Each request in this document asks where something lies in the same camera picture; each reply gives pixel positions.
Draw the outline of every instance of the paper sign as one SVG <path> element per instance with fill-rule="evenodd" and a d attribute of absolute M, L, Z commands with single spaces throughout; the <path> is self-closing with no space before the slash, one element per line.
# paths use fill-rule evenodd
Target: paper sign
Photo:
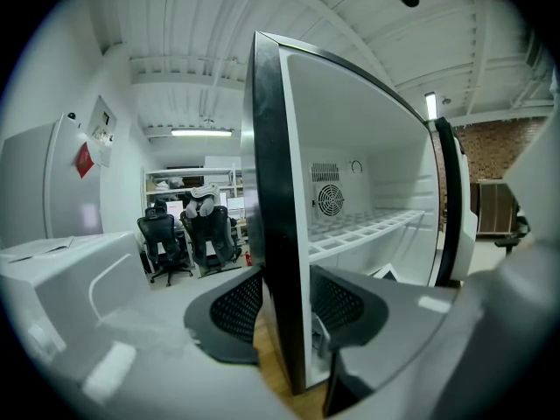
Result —
<path fill-rule="evenodd" d="M 78 153 L 78 158 L 76 159 L 76 168 L 78 169 L 78 173 L 80 174 L 80 177 L 82 179 L 88 173 L 92 166 L 94 166 L 94 161 L 89 155 L 88 144 L 84 143 L 81 146 L 80 152 Z"/>

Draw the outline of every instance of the black office chair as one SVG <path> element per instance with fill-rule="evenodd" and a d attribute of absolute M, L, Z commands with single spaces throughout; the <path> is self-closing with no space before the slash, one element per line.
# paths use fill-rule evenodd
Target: black office chair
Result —
<path fill-rule="evenodd" d="M 215 206 L 208 216 L 197 216 L 193 219 L 181 213 L 181 222 L 192 240 L 192 258 L 202 268 L 204 275 L 222 271 L 227 262 L 236 262 L 242 252 L 237 241 L 231 235 L 231 222 L 228 209 Z M 207 242 L 212 243 L 215 255 L 207 255 Z"/>
<path fill-rule="evenodd" d="M 174 219 L 172 214 L 168 214 L 162 207 L 146 208 L 145 216 L 136 222 L 146 240 L 146 255 L 154 264 L 160 268 L 150 279 L 154 283 L 154 278 L 167 274 L 167 286 L 172 285 L 173 272 L 187 272 L 191 276 L 193 273 L 185 266 L 185 251 L 179 246 L 175 238 Z M 164 247 L 165 254 L 160 255 L 158 244 Z"/>

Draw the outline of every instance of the ceiling light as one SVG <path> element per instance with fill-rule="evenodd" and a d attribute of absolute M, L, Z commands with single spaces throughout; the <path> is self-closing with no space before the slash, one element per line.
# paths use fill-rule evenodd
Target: ceiling light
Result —
<path fill-rule="evenodd" d="M 426 94 L 426 106 L 428 106 L 428 119 L 435 120 L 438 118 L 438 102 L 436 101 L 436 94 L 431 92 Z"/>
<path fill-rule="evenodd" d="M 231 129 L 180 128 L 172 129 L 174 137 L 231 137 Z"/>

